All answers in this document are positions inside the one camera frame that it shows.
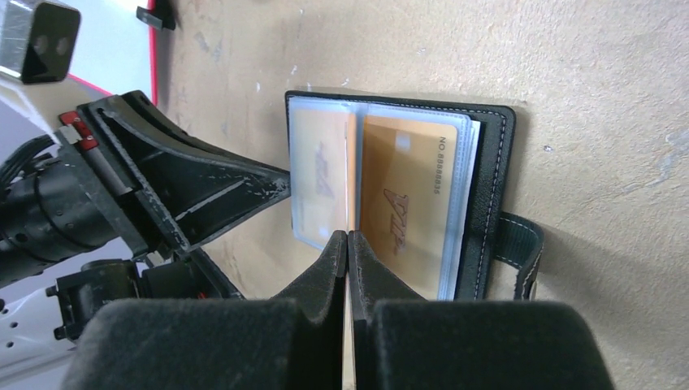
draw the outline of cable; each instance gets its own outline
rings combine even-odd
[[[0,201],[5,198],[5,189],[10,186],[12,180],[21,173],[22,169],[42,152],[53,145],[53,140],[47,134],[38,136],[24,142],[17,150],[7,158],[0,167]]]

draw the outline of wallet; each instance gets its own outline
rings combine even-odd
[[[292,229],[322,249],[361,231],[427,299],[482,299],[493,261],[528,299],[540,228],[501,212],[516,117],[507,106],[288,91]]]

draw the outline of stained surface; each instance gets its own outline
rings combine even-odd
[[[514,107],[504,209],[546,230],[539,298],[586,318],[618,388],[689,387],[686,2],[178,3],[161,107],[264,163],[288,168],[286,89]],[[249,297],[318,257],[289,201],[207,250]]]

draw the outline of card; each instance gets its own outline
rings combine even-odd
[[[359,227],[382,263],[436,299],[457,128],[369,115],[362,137]]]
[[[322,248],[332,232],[346,229],[350,200],[347,138],[356,115],[342,107],[295,107],[290,114],[292,223],[295,234]]]

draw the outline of wallet strap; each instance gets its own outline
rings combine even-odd
[[[537,224],[514,214],[500,213],[495,259],[518,271],[515,300],[532,298],[543,245],[543,230]]]

